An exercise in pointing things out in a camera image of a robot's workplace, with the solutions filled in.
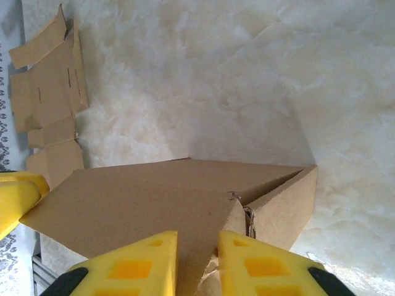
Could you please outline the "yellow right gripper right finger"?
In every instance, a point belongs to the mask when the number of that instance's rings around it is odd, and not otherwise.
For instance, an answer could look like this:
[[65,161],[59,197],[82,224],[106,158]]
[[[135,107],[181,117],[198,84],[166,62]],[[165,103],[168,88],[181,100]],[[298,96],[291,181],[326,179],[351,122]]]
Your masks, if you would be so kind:
[[321,263],[232,231],[218,234],[222,296],[355,296]]

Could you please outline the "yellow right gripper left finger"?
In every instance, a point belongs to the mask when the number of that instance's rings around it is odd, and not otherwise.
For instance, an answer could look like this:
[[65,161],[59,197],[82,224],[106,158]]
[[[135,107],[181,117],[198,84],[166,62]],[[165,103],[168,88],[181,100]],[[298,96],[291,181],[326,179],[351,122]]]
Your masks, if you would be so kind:
[[176,296],[178,232],[164,231],[72,266],[40,296]]

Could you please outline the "brown cardboard mailer box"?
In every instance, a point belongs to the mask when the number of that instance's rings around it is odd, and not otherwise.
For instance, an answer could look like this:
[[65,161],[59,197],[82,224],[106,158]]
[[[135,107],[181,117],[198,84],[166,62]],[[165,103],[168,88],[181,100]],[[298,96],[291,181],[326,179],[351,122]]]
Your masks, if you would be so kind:
[[16,69],[27,68],[10,78],[15,127],[35,150],[27,170],[54,189],[84,167],[75,115],[89,102],[78,28],[68,28],[60,7],[38,35],[9,54]]
[[314,210],[317,167],[193,160],[77,170],[22,223],[86,258],[178,231],[177,296],[196,296],[218,232],[288,250]]

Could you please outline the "aluminium side rail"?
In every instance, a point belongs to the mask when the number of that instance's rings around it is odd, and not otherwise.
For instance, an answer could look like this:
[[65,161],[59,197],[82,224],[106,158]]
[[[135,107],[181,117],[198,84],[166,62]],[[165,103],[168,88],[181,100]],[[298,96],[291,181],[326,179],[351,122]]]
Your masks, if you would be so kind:
[[33,276],[33,294],[40,296],[58,277],[59,275],[43,265],[41,255],[34,255],[31,258],[32,276]]

